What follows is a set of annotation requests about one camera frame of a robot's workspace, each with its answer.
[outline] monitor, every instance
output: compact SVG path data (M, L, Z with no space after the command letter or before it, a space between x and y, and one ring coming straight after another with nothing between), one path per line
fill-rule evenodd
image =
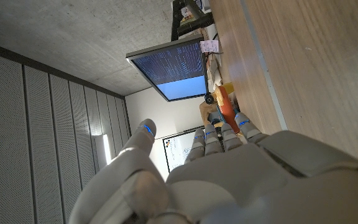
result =
M207 92L202 34L138 50L126 55L140 74L167 101L203 96Z

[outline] gray wall panel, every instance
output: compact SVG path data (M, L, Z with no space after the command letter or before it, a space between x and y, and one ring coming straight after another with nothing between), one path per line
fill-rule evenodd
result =
M80 172L83 187L95 175L90 127L86 114L85 94L82 85L70 82L71 105L73 107L74 130L77 151L80 158Z
M119 128L121 130L122 144L125 144L128 141L128 130L127 122L124 112L123 100L116 98L117 112L118 112L118 121Z
M63 190L63 209L65 220L68 222L75 201L81 193L70 94L67 80L50 75L50 86L60 164L60 183Z
M22 66L0 57L0 223L33 223Z
M126 122L126 126L127 126L127 133L128 133L128 139L129 139L131 137L131 127L129 127L128 111L127 111L127 105L126 105L125 100L122 101L122 105L124 107L125 122Z
M99 116L98 98L96 97L96 90L88 87L84 87L86 109L88 111L89 129L92 136L99 136L102 134L102 127ZM96 152L96 146L92 142L93 160L96 172L99 172L98 153Z
M63 223L48 74L25 68L30 149L39 223Z
M105 93L102 93L100 91L97 91L97 96L98 96L100 121L102 124L102 132L103 132L103 134L107 134L107 137L109 139L111 158L114 159L116 156L116 150L114 147L114 139L113 139L112 131L111 131L111 122L110 122L110 114L109 114L109 107L108 107L108 103L107 103L107 97L106 97Z
M116 98L108 95L107 100L109 105L112 136L114 138L114 147L116 148L116 152L119 153L122 149L122 137L121 130L119 128Z

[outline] small black wheel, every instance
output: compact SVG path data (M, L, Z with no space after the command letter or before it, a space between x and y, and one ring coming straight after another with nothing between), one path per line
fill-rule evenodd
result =
M207 92L204 96L205 103L211 105L214 103L214 98L212 97L212 94L210 92Z

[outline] orange object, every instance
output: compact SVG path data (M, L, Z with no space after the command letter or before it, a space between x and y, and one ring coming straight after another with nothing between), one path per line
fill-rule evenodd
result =
M221 113L226 123L230 124L231 128L235 133L238 133L240 132L240 129L237 126L236 122L234 121L234 117L236 115L234 114L234 110L233 107L231 106L231 101L225 87L229 91L233 89L232 84L231 86L217 86L215 88L214 94L216 95L216 101L218 102L219 109L221 110Z

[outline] paper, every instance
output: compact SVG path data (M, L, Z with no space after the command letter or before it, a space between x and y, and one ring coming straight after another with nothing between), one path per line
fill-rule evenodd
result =
M205 52L219 52L219 41L218 40L206 40L200 41L201 51Z

